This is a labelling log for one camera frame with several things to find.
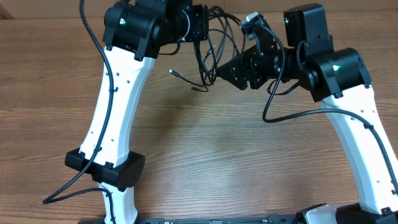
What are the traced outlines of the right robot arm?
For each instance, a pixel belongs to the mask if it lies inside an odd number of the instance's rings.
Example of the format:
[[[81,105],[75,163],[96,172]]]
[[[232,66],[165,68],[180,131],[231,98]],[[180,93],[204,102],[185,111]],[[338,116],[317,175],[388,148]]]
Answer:
[[[321,203],[286,216],[284,223],[396,223],[397,158],[377,112],[371,77],[359,52],[335,50],[325,9],[311,3],[284,12],[287,44],[254,12],[239,26],[255,46],[217,69],[238,87],[258,89],[295,80],[320,104],[333,125],[354,175],[358,201]]]

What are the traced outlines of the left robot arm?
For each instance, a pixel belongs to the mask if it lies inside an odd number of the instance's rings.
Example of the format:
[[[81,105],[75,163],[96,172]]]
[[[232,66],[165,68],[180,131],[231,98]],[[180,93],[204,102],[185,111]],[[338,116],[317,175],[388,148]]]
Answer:
[[[103,194],[104,223],[137,223],[134,185],[145,157],[129,149],[137,104],[160,48],[206,40],[209,12],[191,1],[118,1],[104,15],[103,79],[83,143],[66,166],[90,174]]]

